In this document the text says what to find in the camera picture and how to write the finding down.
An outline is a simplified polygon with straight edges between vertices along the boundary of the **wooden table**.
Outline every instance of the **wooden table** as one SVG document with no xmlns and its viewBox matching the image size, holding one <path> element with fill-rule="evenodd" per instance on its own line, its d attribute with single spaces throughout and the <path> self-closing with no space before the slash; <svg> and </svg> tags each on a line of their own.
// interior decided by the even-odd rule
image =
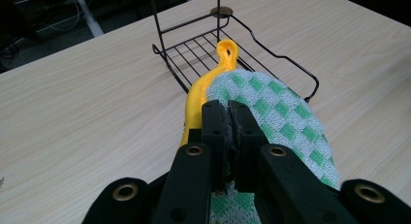
<svg viewBox="0 0 411 224">
<path fill-rule="evenodd" d="M 341 181 L 372 180 L 411 205 L 411 29 L 346 0 L 222 4 L 318 77 L 310 106 Z M 160 20 L 215 5 L 193 0 Z M 149 17 L 0 75 L 1 223 L 80 223 L 112 181 L 170 168 L 186 94 L 152 43 Z"/>
</svg>

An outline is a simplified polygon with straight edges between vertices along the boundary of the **black wire rack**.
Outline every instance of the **black wire rack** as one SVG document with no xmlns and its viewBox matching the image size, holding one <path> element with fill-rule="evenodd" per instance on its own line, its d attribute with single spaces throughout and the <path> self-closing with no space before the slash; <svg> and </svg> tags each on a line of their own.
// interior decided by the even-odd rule
<svg viewBox="0 0 411 224">
<path fill-rule="evenodd" d="M 221 12 L 222 10 L 226 10 L 227 8 L 220 5 L 220 0 L 217 0 L 217 7 L 214 8 L 210 12 L 210 14 L 185 21 L 164 30 L 160 27 L 155 1 L 150 0 L 150 2 L 161 44 L 161 49 L 159 49 L 155 45 L 152 45 L 153 51 L 155 54 L 158 54 L 163 58 L 170 72 L 173 74 L 174 78 L 181 85 L 185 92 L 188 92 L 193 82 L 195 82 L 201 75 L 205 74 L 217 65 L 218 58 L 215 53 L 215 49 L 217 43 L 221 38 L 228 38 L 234 40 L 237 43 L 238 47 L 240 48 L 241 55 L 238 58 L 237 63 L 243 69 L 251 72 L 263 71 L 280 80 L 280 78 L 273 72 L 272 66 L 267 66 L 268 64 L 272 64 L 266 63 L 266 61 L 268 61 L 267 56 L 269 57 L 269 60 L 283 59 L 289 64 L 289 66 L 291 65 L 294 68 L 300 69 L 305 74 L 305 76 L 308 76 L 309 78 L 314 80 L 315 86 L 313 90 L 304 98 L 305 102 L 309 102 L 309 100 L 317 92 L 320 82 L 313 74 L 311 74 L 309 71 L 307 71 L 300 64 L 298 64 L 288 56 L 277 55 L 273 53 L 262 43 L 260 43 L 256 39 L 253 31 L 242 21 L 236 18 L 233 14 Z M 171 47 L 165 47 L 165 41 L 163 38 L 165 34 L 183 27 L 190 27 L 190 24 L 204 21 L 206 19 L 208 19 L 209 24 L 209 18 L 212 19 L 211 22 L 216 23 L 214 25 L 215 27 L 213 27 L 212 29 L 207 30 L 206 32 L 198 34 L 185 41 L 177 43 Z M 230 26 L 234 24 L 236 24 L 237 26 L 230 29 Z M 234 30 L 237 33 L 239 28 L 242 28 L 242 30 L 248 34 L 236 34 L 236 38 L 228 34 L 230 30 Z M 244 35 L 249 35 L 249 39 L 251 40 L 246 44 L 241 45 L 240 42 L 242 39 L 244 39 Z"/>
</svg>

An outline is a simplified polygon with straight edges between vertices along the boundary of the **green checkered sponge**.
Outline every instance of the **green checkered sponge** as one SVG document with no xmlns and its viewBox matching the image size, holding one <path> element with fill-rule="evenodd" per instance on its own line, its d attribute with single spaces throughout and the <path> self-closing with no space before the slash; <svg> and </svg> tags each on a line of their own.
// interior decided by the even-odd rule
<svg viewBox="0 0 411 224">
<path fill-rule="evenodd" d="M 247 105 L 272 144 L 290 147 L 323 183 L 337 188 L 338 171 L 324 129 L 306 102 L 286 84 L 263 73 L 237 69 L 218 76 L 207 90 L 207 99 Z M 228 194 L 211 196 L 210 223 L 260 223 L 253 194 L 238 193 L 229 184 Z"/>
</svg>

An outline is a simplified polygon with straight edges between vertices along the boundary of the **light wood tabletop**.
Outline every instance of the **light wood tabletop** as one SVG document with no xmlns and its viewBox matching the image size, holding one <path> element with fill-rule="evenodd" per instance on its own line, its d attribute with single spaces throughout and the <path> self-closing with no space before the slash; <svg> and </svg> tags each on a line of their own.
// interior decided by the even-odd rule
<svg viewBox="0 0 411 224">
<path fill-rule="evenodd" d="M 222 5 L 317 76 L 309 105 L 341 182 L 368 179 L 411 205 L 411 28 L 346 0 Z M 192 0 L 159 17 L 167 28 L 215 6 Z M 158 43 L 148 17 L 0 75 L 0 223 L 80 223 L 112 181 L 150 182 L 170 168 L 186 93 L 153 53 Z"/>
</svg>

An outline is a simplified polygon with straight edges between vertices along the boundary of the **yellow handle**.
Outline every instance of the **yellow handle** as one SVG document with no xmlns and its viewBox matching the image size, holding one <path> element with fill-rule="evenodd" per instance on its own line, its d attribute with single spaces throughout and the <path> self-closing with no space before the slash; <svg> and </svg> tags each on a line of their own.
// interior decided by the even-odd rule
<svg viewBox="0 0 411 224">
<path fill-rule="evenodd" d="M 180 146 L 188 143 L 188 131 L 202 128 L 202 105 L 206 102 L 206 91 L 212 81 L 224 72 L 237 67 L 238 47 L 232 40 L 223 40 L 217 44 L 218 65 L 201 76 L 188 91 L 185 102 L 185 126 Z"/>
</svg>

